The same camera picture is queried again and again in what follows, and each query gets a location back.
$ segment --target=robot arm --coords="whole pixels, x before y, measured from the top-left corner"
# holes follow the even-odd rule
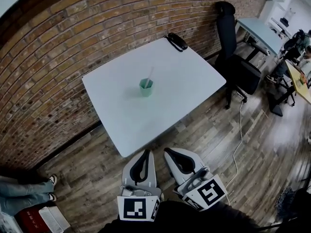
[[[174,189],[180,199],[198,211],[209,209],[226,196],[227,191],[218,175],[194,152],[165,148],[164,159],[178,186]]]
[[[125,221],[154,221],[162,191],[156,184],[154,156],[145,150],[134,156],[122,172],[119,216]]]

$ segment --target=white cable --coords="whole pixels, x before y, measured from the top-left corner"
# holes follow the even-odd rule
[[[241,136],[241,142],[240,142],[240,144],[238,144],[238,146],[236,147],[236,149],[235,149],[234,152],[233,152],[233,161],[234,161],[235,167],[237,168],[237,173],[236,173],[236,175],[234,175],[234,177],[229,181],[229,183],[225,186],[226,189],[227,189],[227,187],[230,185],[230,183],[235,179],[235,177],[236,177],[236,176],[238,175],[238,173],[239,173],[237,161],[235,160],[234,155],[235,155],[236,151],[238,150],[239,146],[240,146],[240,145],[242,144],[242,142],[243,142],[243,137],[242,137],[242,124],[241,124],[241,121],[242,121],[242,113],[241,113],[242,105],[243,105],[243,101],[242,101],[241,106],[240,106],[240,136]]]
[[[258,65],[256,66],[256,68],[259,67],[259,63],[264,59],[264,57],[265,57],[265,56],[263,56],[262,59],[258,61]]]

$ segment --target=sneaker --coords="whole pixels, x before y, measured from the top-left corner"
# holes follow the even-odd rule
[[[49,180],[52,182],[53,186],[56,185],[57,183],[57,176],[55,174],[52,174],[50,177],[49,177]]]
[[[49,196],[50,196],[50,201],[56,201],[56,196],[54,193],[49,193]]]
[[[276,78],[274,78],[274,77],[272,77],[272,76],[270,76],[270,75],[267,75],[267,76],[265,77],[265,79],[266,79],[266,81],[268,81],[268,82],[270,82],[270,83],[277,83]]]

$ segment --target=chair backrest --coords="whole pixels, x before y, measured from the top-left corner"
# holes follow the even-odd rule
[[[220,1],[216,3],[218,11],[217,30],[222,49],[216,60],[221,63],[231,57],[237,48],[237,39],[235,34],[235,8],[229,2]]]

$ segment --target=green cup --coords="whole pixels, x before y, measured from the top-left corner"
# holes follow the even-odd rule
[[[148,79],[142,79],[140,82],[139,82],[139,88],[140,88],[140,92],[141,94],[144,96],[144,97],[148,97],[151,95],[152,93],[152,90],[153,90],[153,84],[154,82],[152,80],[149,80],[149,83],[147,85],[147,87],[145,88],[145,85],[147,83],[147,80]]]

